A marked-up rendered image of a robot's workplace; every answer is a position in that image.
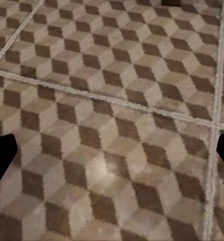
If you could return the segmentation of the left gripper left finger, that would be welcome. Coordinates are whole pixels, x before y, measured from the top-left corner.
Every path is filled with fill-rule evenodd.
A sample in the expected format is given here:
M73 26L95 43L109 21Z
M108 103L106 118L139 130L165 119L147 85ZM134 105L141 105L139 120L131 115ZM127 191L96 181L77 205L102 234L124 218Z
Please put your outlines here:
M18 152L18 146L13 134L0 137L0 180Z

